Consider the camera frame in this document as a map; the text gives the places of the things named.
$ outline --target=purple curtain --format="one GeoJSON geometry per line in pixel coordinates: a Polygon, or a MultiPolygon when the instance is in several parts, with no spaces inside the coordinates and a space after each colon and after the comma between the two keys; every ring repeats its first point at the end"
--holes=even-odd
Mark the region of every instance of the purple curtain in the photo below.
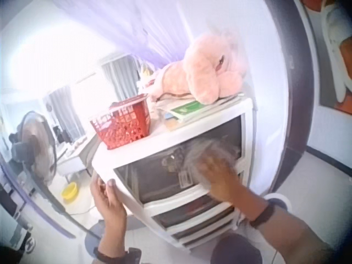
{"type": "Polygon", "coordinates": [[[52,0],[126,53],[162,68],[183,59],[190,39],[177,1],[52,0]]]}

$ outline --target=poster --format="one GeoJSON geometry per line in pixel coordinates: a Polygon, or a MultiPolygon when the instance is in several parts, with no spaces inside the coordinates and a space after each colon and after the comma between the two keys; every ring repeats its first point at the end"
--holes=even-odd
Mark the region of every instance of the poster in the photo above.
{"type": "Polygon", "coordinates": [[[320,68],[320,105],[352,115],[352,21],[341,1],[302,0],[320,68]]]}

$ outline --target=yellow bowl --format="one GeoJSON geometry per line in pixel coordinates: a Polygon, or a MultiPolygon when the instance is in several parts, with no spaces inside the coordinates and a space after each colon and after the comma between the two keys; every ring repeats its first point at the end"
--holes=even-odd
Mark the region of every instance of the yellow bowl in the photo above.
{"type": "Polygon", "coordinates": [[[66,186],[66,188],[61,192],[61,197],[66,202],[72,202],[78,194],[78,186],[77,183],[70,183],[66,186]]]}

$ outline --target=plush toy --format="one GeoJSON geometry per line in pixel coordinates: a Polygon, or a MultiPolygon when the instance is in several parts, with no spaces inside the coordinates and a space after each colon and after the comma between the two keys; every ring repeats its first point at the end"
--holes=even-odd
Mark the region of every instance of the plush toy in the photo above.
{"type": "Polygon", "coordinates": [[[171,63],[156,73],[149,89],[151,101],[164,95],[191,94],[208,105],[218,98],[237,94],[246,72],[238,45],[230,35],[203,35],[187,49],[183,60],[171,63]]]}

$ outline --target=fingernail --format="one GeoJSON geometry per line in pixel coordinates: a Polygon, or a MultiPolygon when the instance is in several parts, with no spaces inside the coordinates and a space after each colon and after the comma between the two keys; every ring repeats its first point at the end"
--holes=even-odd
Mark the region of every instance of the fingernail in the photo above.
{"type": "Polygon", "coordinates": [[[108,181],[108,185],[109,186],[114,186],[115,185],[115,180],[114,179],[110,179],[109,181],[108,181]]]}

